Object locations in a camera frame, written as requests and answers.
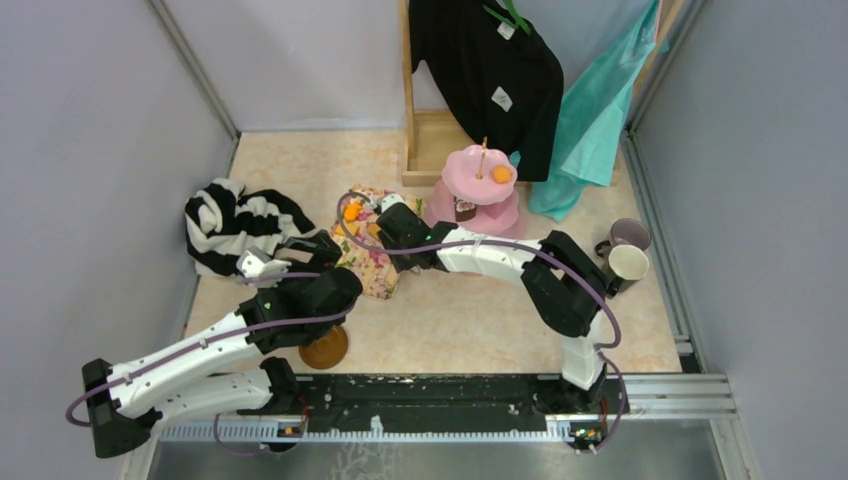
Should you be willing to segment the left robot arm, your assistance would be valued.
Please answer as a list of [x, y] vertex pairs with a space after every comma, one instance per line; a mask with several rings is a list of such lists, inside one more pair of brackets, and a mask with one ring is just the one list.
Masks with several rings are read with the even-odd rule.
[[255, 295], [221, 320], [158, 352], [81, 369], [87, 425], [97, 457], [126, 454], [172, 424], [227, 412], [285, 414], [300, 399], [281, 348], [306, 347], [343, 323], [361, 295], [358, 277], [338, 266], [340, 247], [325, 230], [285, 247], [306, 262], [250, 247], [235, 262]]

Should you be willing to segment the brown wooden coaster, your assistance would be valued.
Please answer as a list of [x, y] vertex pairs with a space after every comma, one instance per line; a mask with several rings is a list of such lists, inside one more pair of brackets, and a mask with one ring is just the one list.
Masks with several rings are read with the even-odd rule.
[[327, 334], [299, 347], [301, 360], [310, 368], [326, 370], [338, 365], [346, 356], [349, 337], [342, 326], [333, 326]]

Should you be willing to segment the round ridged biscuit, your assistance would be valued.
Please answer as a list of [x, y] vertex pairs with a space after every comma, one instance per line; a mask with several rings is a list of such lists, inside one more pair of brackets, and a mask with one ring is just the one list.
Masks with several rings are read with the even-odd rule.
[[371, 238], [373, 238], [375, 241], [379, 241], [379, 240], [380, 240], [379, 233], [380, 233], [381, 229], [380, 229], [380, 227], [379, 227], [376, 223], [369, 224], [369, 225], [366, 227], [366, 231], [367, 231], [368, 235], [369, 235]]

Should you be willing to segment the floral serving tray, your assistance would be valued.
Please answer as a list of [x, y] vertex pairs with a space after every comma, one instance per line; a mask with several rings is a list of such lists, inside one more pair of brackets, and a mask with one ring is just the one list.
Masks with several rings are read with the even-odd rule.
[[[354, 222], [360, 225], [356, 238], [372, 247], [383, 248], [380, 241], [371, 238], [366, 227], [376, 223], [378, 214], [366, 205], [364, 199], [356, 196], [348, 198], [343, 202], [343, 209], [352, 202], [363, 205], [363, 210]], [[335, 234], [335, 222], [331, 228], [332, 239], [339, 245], [342, 256], [337, 265], [347, 268], [357, 275], [363, 284], [363, 294], [368, 297], [387, 300], [390, 299], [399, 283], [400, 273], [392, 265], [389, 255], [377, 253], [355, 244], [349, 237]]]

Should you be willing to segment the teal t-shirt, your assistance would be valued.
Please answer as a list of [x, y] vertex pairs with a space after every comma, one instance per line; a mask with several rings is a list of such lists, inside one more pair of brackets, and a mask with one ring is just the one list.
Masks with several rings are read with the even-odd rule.
[[612, 184], [620, 133], [637, 77], [656, 47], [662, 6], [646, 3], [564, 93], [549, 176], [531, 187], [530, 212], [561, 221], [585, 188]]

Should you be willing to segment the round smooth biscuit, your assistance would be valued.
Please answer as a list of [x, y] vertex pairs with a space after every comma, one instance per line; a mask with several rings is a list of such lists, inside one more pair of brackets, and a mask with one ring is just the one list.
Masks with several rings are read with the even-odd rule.
[[512, 172], [505, 165], [496, 165], [491, 170], [491, 178], [497, 184], [507, 184], [512, 181]]

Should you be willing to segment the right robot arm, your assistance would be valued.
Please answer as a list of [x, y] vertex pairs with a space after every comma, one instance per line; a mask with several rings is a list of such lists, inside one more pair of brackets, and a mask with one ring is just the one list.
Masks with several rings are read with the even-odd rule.
[[602, 398], [606, 366], [598, 353], [606, 277], [574, 240], [552, 231], [537, 240], [472, 232], [451, 222], [428, 225], [405, 203], [377, 209], [382, 245], [396, 268], [478, 274], [522, 286], [541, 320], [562, 337], [563, 398], [576, 412]]

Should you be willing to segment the chocolate cake slice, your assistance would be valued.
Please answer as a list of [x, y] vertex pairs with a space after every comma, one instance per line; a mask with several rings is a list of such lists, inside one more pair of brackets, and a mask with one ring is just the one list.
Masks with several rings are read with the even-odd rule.
[[455, 197], [453, 205], [457, 223], [468, 222], [477, 216], [478, 205], [472, 201]]

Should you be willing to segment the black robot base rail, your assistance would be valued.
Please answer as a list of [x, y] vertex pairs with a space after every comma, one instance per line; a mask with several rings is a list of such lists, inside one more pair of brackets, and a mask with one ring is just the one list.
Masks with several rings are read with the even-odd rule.
[[239, 413], [291, 416], [273, 443], [553, 442], [593, 454], [629, 410], [620, 375], [583, 391], [558, 374], [314, 374]]

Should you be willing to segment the rectangular yellow biscuit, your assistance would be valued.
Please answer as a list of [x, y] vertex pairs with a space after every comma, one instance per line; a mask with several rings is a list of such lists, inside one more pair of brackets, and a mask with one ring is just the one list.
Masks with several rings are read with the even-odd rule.
[[335, 234], [355, 238], [360, 230], [360, 225], [356, 222], [342, 221], [338, 222], [335, 227]]

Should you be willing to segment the orange fish shaped biscuit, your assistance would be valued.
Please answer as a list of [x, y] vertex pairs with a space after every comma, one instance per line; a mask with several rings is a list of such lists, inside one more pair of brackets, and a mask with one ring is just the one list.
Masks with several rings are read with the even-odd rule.
[[347, 223], [356, 221], [363, 210], [363, 205], [358, 202], [352, 202], [343, 210], [343, 219]]

